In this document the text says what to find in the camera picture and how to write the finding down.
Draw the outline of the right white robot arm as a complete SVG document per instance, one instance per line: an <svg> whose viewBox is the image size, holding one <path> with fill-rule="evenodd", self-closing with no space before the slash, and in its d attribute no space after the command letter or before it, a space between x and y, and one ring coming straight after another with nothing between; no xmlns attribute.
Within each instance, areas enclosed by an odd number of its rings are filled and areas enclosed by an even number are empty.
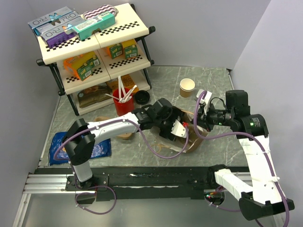
<svg viewBox="0 0 303 227"><path fill-rule="evenodd" d="M214 107L211 96L211 92L202 90L197 98L193 118L195 133L205 140L198 127L207 132L215 125L229 127L231 132L208 137L208 140L231 135L237 137L248 163L252 185L243 182L224 165L209 168L208 185L211 188L221 186L232 194L246 220L258 221L285 213L284 226L288 226L294 202L286 198L276 175L264 117L250 113L248 93L244 90L227 91L221 110Z"/></svg>

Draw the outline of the brown paper takeout bag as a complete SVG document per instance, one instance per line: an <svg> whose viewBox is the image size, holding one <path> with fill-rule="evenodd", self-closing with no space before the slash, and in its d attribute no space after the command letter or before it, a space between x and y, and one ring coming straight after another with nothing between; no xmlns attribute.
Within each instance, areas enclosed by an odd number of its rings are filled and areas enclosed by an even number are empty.
<svg viewBox="0 0 303 227"><path fill-rule="evenodd" d="M182 110L182 115L181 117L178 118L181 123L186 123L188 124L188 134L189 134L189 139L186 148L183 150L184 153L190 153L195 151L199 145L202 143L203 139L199 138L194 130L194 125L193 125L193 113L188 112L185 110ZM175 152L180 152L182 148L184 147L184 144L186 142L186 138L182 137L175 137L174 140L170 140L168 138L163 137L164 132L161 133L160 128L158 127L153 127L151 129L152 135L155 137L155 140L157 141L155 143L156 146L159 146L160 149L162 147L171 149Z"/></svg>

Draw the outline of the black coffee cup lids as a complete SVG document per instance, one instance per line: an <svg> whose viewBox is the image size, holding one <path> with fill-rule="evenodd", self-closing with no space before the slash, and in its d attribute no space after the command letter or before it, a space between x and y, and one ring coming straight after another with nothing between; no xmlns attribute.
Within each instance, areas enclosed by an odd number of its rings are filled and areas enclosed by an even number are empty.
<svg viewBox="0 0 303 227"><path fill-rule="evenodd" d="M140 91L136 92L136 94L134 95L134 99L137 104L145 105L150 100L150 94L145 90L140 90Z"/></svg>

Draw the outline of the brown pulp cup carrier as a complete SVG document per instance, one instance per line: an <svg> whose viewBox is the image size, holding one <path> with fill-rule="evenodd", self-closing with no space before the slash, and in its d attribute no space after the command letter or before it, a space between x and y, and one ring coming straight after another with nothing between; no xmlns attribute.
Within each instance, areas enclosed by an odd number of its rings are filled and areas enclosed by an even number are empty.
<svg viewBox="0 0 303 227"><path fill-rule="evenodd" d="M106 120L110 120L109 117L105 117L105 116L99 116L99 117L96 117L94 119L94 122L100 122L100 121L106 121ZM132 136L132 133L124 133L124 134L121 134L121 135L117 135L116 137L118 139L122 139L122 140L128 140L130 139Z"/></svg>

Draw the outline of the brown paper cups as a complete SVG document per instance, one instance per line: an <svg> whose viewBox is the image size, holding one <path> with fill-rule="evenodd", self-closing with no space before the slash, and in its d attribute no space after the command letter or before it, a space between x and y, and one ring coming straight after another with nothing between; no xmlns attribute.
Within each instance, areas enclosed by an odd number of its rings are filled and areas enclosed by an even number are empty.
<svg viewBox="0 0 303 227"><path fill-rule="evenodd" d="M188 98L191 96L193 90L195 89L195 82L192 79L185 78L180 81L180 95L183 98Z"/></svg>

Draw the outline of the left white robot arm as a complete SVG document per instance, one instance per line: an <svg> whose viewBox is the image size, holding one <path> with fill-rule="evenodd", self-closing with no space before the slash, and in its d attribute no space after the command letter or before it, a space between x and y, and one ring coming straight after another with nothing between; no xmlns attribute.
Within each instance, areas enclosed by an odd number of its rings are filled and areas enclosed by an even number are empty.
<svg viewBox="0 0 303 227"><path fill-rule="evenodd" d="M156 127L159 135L175 141L188 139L188 129L182 124L184 112L161 98L152 105L134 109L122 116L101 121L85 122L78 119L70 127L62 141L73 170L75 186L88 190L96 186L89 159L96 144L126 133L142 133Z"/></svg>

